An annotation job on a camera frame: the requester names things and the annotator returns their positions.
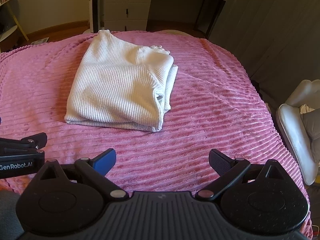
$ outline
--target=baseboard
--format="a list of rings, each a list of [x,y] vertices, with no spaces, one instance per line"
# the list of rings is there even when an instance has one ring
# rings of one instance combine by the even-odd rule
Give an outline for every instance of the baseboard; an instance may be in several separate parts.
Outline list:
[[[72,28],[77,28],[77,27],[85,27],[87,26],[88,28],[89,26],[89,20],[86,21],[78,21],[78,22],[71,22],[71,23],[64,23],[64,24],[60,24],[60,25],[55,25],[55,26],[51,26],[45,29],[41,29],[39,31],[35,31],[33,33],[29,33],[27,34],[29,39],[32,39],[35,36],[40,36],[40,35],[44,35],[46,33],[52,33],[52,32],[59,32],[59,31],[63,31],[66,29],[72,29]]]

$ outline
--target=tower fan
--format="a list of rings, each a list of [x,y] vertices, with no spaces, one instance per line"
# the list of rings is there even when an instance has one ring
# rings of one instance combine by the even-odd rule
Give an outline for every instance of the tower fan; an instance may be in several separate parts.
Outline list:
[[[97,33],[100,29],[100,0],[89,0],[90,29],[84,33]]]

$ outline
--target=pink blanket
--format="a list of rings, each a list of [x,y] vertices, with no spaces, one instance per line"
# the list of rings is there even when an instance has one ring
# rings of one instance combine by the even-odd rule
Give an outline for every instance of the pink blanket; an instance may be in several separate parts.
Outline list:
[[[91,38],[26,46],[0,54],[0,136],[22,138],[46,132],[46,158],[71,163],[108,148],[117,152],[108,178],[127,191],[193,193],[218,175],[210,149],[252,163],[277,159],[303,194],[299,167],[273,127],[270,114],[237,59],[207,40],[163,33],[122,32],[138,45],[162,45],[179,66],[172,110],[157,133],[70,125],[64,122],[70,88]],[[31,176],[0,180],[21,193]],[[311,237],[311,221],[301,231]]]

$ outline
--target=black gripper pad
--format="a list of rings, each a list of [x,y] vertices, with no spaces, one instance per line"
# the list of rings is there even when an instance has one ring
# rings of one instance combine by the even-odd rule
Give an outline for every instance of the black gripper pad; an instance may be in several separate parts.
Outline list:
[[[82,232],[48,237],[26,233],[19,240],[306,240],[297,231],[257,236],[230,225],[215,204],[194,199],[190,192],[134,192],[111,203],[103,216]]]

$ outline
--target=gray curtain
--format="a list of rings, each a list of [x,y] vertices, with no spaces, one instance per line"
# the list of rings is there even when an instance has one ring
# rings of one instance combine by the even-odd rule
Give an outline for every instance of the gray curtain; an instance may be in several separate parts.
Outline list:
[[[320,0],[227,0],[209,41],[233,53],[276,109],[320,79]]]

